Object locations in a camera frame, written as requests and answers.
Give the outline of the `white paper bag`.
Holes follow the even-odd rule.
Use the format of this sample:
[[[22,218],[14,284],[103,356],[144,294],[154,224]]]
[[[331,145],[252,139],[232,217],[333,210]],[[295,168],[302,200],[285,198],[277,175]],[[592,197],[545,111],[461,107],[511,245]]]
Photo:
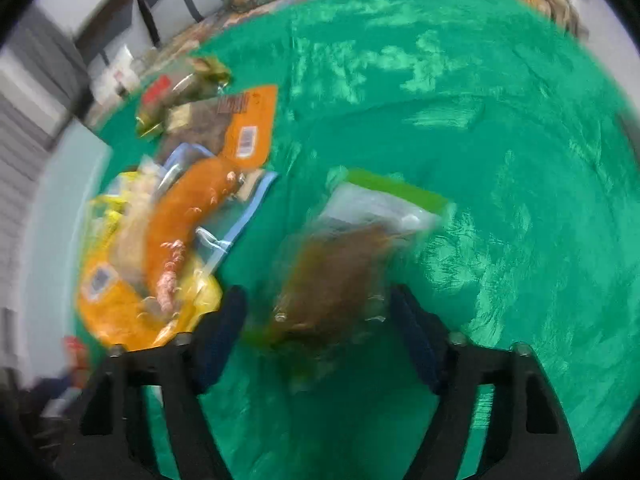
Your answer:
[[[99,54],[88,66],[93,99],[101,105],[113,104],[140,86],[137,59],[123,44],[112,58]]]

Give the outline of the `green embroidered bedspread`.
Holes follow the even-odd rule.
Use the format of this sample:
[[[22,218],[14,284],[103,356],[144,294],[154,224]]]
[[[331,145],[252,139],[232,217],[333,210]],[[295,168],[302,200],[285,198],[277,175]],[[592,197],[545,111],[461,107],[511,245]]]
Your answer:
[[[639,395],[639,167],[629,105],[518,0],[314,0],[198,49],[230,92],[279,87],[279,174],[216,273],[264,318],[349,169],[449,200],[387,268],[476,344],[537,353],[587,468]],[[233,479],[401,479],[436,410],[398,331],[368,323],[306,384],[241,340],[201,406]]]

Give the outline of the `dark snack orange-edged pouch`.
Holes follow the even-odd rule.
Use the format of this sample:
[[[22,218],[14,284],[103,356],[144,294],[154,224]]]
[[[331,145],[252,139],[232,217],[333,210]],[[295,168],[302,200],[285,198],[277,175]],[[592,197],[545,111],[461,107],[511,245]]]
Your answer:
[[[265,84],[228,96],[171,108],[155,159],[167,165],[182,144],[208,156],[224,156],[242,169],[262,166],[269,157],[278,87]]]

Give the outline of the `white storage box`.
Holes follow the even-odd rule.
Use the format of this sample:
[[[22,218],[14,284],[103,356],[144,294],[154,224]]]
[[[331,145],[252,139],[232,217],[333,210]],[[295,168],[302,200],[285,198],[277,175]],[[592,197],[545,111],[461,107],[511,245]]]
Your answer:
[[[74,329],[74,290],[86,201],[111,149],[74,119],[39,179],[15,289],[18,365],[24,382],[66,367],[63,338]]]

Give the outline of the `orange sausage clear pack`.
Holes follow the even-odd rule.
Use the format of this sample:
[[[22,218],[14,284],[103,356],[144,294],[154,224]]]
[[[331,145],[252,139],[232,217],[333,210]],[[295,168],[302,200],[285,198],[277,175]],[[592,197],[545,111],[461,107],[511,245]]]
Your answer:
[[[208,278],[253,219],[277,177],[262,169],[268,155],[268,148],[240,144],[201,158],[153,206],[143,246],[143,279],[161,318],[177,315],[181,294],[198,292],[180,283],[198,248],[205,260],[196,275]]]

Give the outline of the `red snack packet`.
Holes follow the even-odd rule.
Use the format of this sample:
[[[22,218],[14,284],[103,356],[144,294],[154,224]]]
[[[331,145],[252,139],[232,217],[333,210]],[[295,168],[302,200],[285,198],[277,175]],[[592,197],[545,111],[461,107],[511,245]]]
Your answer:
[[[83,389],[91,375],[91,362],[87,347],[75,336],[65,336],[63,346],[70,366],[70,380],[75,388]]]

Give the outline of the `grey pillow centre left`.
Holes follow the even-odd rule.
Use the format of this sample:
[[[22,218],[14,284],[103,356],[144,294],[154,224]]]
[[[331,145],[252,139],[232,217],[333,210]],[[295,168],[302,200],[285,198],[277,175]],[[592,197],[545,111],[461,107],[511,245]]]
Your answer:
[[[105,0],[76,40],[89,61],[109,60],[122,46],[140,54],[222,7],[221,0]]]

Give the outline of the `orange yellow snack packet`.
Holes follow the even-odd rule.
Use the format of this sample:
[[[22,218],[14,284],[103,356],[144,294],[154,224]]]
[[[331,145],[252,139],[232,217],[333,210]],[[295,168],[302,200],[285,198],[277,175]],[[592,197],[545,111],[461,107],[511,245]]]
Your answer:
[[[220,307],[222,290],[196,255],[186,260],[178,310],[169,318],[144,288],[143,234],[162,177],[155,168],[122,172],[87,204],[76,309],[105,347],[160,347],[178,333],[192,332],[203,315]]]

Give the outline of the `grey curtain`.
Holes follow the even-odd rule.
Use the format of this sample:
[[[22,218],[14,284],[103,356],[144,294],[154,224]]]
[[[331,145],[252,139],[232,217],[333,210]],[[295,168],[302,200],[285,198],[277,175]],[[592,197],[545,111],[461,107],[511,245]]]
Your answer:
[[[24,361],[16,293],[32,202],[88,85],[73,39],[39,6],[1,35],[1,362],[12,368]]]

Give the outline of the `red green nut bag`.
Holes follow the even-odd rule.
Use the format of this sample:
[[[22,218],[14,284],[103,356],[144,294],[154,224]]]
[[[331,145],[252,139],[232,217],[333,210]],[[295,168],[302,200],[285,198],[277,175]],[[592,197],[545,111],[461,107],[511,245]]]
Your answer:
[[[216,96],[231,79],[231,70],[216,56],[188,56],[180,60],[142,91],[136,111],[137,135],[159,134],[171,108]]]

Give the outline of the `brown snack green-edged pouch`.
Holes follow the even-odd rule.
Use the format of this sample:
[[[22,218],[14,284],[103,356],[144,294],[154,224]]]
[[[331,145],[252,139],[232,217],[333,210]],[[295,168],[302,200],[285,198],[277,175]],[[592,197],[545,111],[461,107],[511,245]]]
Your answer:
[[[350,336],[380,315],[386,262],[438,228],[448,209],[424,188],[348,170],[298,243],[268,321],[244,338],[259,348],[324,348]]]

